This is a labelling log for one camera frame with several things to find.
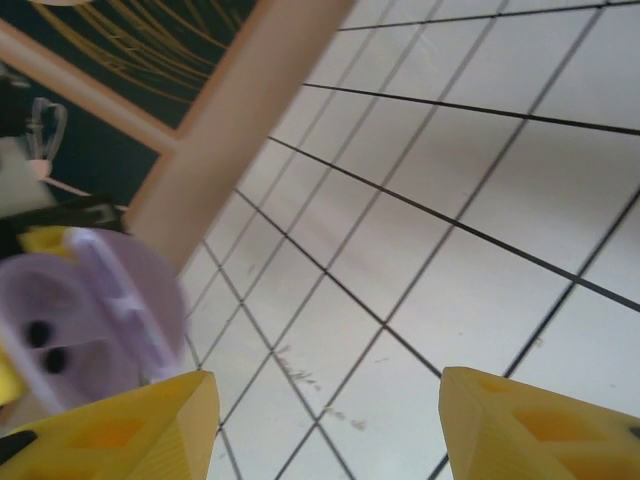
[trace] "black plastic part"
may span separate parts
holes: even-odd
[[[16,432],[0,438],[0,466],[7,463],[38,438],[33,430]]]
[[[8,220],[0,220],[0,260],[24,253]]]
[[[53,375],[57,375],[66,370],[69,363],[67,349],[64,347],[56,347],[49,350],[42,361],[42,367]]]

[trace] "toy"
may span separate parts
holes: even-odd
[[[3,392],[23,391],[24,380],[60,413],[136,388],[141,375],[177,373],[185,307],[159,257],[108,230],[47,227],[21,240],[57,254],[0,264],[0,402]]]
[[[214,375],[181,375],[0,438],[0,478],[204,480],[218,412]]]
[[[445,368],[456,480],[636,480],[640,418],[469,368]]]
[[[27,233],[18,237],[26,253],[51,253],[65,258],[73,258],[64,246],[63,238],[69,227],[30,227]]]

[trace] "scuff mark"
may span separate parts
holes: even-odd
[[[338,420],[346,420],[347,416],[342,412],[337,412],[333,407],[324,407],[327,415],[337,418]]]
[[[351,426],[356,430],[364,432],[367,429],[367,422],[364,420],[351,420]]]

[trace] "dark green panel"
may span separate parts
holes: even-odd
[[[5,0],[0,17],[176,127],[254,4],[95,0],[79,7],[37,7]]]

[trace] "floor tile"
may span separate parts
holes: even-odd
[[[592,13],[499,19],[446,101],[526,112]]]
[[[524,12],[528,10],[544,10],[547,8],[581,7],[595,5],[601,0],[510,0],[505,12]]]
[[[422,22],[436,3],[437,0],[396,0],[382,23]]]
[[[640,139],[529,123],[462,222],[577,271],[640,183]]]
[[[179,279],[187,311],[193,309],[216,271],[217,268],[211,255],[203,246],[199,246],[180,274]]]
[[[287,231],[327,167],[302,154],[295,154],[266,198],[262,211]]]
[[[240,180],[238,190],[253,203],[260,205],[291,153],[287,147],[267,140],[247,173]]]
[[[380,184],[431,110],[430,105],[380,98],[338,166]]]
[[[470,2],[469,0],[444,0],[438,9],[435,19],[473,17],[476,15],[492,15],[498,11],[502,0],[484,0],[483,2]]]
[[[389,0],[365,0],[355,4],[341,28],[378,25],[389,7]]]
[[[213,223],[211,231],[205,237],[205,242],[222,262],[233,248],[242,231],[247,227],[255,210],[238,194],[232,193],[227,204]]]
[[[578,287],[514,380],[640,417],[640,313]]]
[[[368,35],[367,30],[337,32],[307,83],[337,85]]]
[[[316,415],[322,412],[378,326],[332,280],[322,280],[276,352]]]
[[[368,95],[337,92],[302,144],[302,150],[333,162],[370,103]]]
[[[322,418],[356,478],[424,480],[442,458],[438,379],[387,333]]]
[[[311,423],[284,374],[269,360],[225,424],[242,478],[275,478]]]
[[[586,279],[640,303],[640,206],[629,213],[609,240]]]
[[[225,271],[241,296],[256,279],[282,235],[262,215],[256,215],[225,264]]]
[[[262,338],[240,309],[202,364],[203,370],[216,375],[221,420],[227,417],[268,354]]]
[[[227,452],[227,447],[220,434],[216,436],[216,441],[213,444],[207,480],[238,480],[236,472],[231,465],[229,452]]]
[[[640,128],[638,22],[638,5],[608,8],[536,113]]]
[[[436,100],[460,67],[488,20],[428,25],[385,93]]]
[[[331,172],[293,227],[291,237],[326,265],[373,198],[373,188]]]
[[[347,480],[348,478],[317,429],[311,433],[281,477],[282,480]]]
[[[330,94],[320,88],[300,88],[271,136],[297,146]]]
[[[367,92],[382,90],[385,80],[417,31],[415,25],[376,30],[342,86]]]
[[[455,217],[519,120],[439,108],[387,188]]]
[[[293,318],[322,272],[288,240],[246,300],[273,345]]]
[[[217,275],[189,317],[189,338],[199,362],[204,360],[237,307],[238,300],[227,282]]]
[[[391,326],[442,370],[502,375],[568,281],[456,230]]]
[[[385,319],[448,226],[381,195],[330,271]]]

